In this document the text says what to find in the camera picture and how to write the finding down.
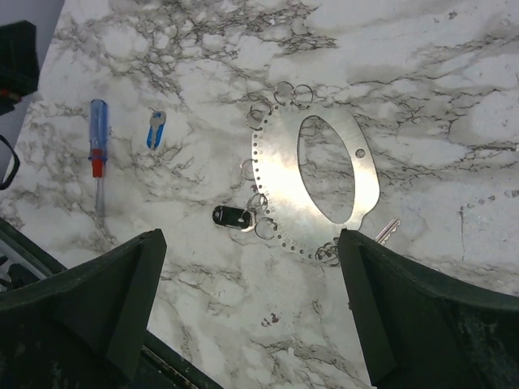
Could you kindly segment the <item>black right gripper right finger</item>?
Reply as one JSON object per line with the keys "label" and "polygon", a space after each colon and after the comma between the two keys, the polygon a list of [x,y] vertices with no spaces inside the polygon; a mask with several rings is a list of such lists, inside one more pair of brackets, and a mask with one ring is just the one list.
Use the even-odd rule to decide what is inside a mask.
{"label": "black right gripper right finger", "polygon": [[338,254],[371,385],[516,388],[518,299],[407,259],[357,231]]}

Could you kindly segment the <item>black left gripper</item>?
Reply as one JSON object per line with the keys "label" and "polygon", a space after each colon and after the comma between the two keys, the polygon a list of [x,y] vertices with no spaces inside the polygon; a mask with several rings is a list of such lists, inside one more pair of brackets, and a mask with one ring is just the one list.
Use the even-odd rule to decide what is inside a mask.
{"label": "black left gripper", "polygon": [[36,26],[27,20],[1,26],[1,115],[10,113],[39,83]]}

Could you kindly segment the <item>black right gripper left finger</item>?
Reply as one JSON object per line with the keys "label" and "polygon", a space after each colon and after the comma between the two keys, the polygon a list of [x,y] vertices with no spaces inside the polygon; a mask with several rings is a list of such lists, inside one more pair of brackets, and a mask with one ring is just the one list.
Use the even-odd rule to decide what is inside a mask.
{"label": "black right gripper left finger", "polygon": [[166,248],[163,232],[155,229],[77,267],[2,293],[1,386],[128,386]]}

